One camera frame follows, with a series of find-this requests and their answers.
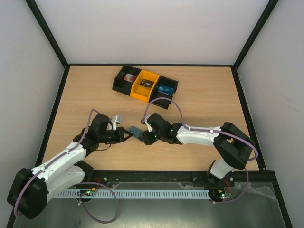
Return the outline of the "teal leather card holder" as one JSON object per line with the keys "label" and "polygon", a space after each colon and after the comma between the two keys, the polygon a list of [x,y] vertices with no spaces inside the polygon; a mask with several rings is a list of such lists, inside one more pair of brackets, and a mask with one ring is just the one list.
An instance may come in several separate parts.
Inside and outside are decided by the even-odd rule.
{"label": "teal leather card holder", "polygon": [[141,130],[141,129],[135,127],[135,126],[131,126],[129,128],[129,132],[131,132],[133,134],[133,137],[135,137],[139,141],[143,142],[142,137],[141,137],[141,135],[143,133],[143,130]]}

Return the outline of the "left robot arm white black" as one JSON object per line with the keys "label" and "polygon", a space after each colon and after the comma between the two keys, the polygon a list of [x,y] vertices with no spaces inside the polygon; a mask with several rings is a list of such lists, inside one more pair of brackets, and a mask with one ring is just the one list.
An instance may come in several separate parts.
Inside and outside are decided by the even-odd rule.
{"label": "left robot arm white black", "polygon": [[94,169],[84,158],[98,151],[101,144],[123,143],[133,135],[118,126],[121,118],[104,114],[90,117],[81,133],[59,154],[32,169],[19,170],[7,197],[14,215],[33,219],[62,191],[82,182],[89,184]]}

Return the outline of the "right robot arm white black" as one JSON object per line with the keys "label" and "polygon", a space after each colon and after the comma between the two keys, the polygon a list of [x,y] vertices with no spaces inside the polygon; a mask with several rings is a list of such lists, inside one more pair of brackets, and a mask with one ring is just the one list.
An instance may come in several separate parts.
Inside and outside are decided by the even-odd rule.
{"label": "right robot arm white black", "polygon": [[212,186],[218,186],[233,170],[243,170],[254,150],[254,142],[234,124],[225,122],[218,127],[193,127],[182,123],[170,124],[159,114],[146,116],[141,123],[147,130],[140,139],[145,145],[157,140],[168,144],[197,144],[215,148],[220,158],[210,165],[206,179]]}

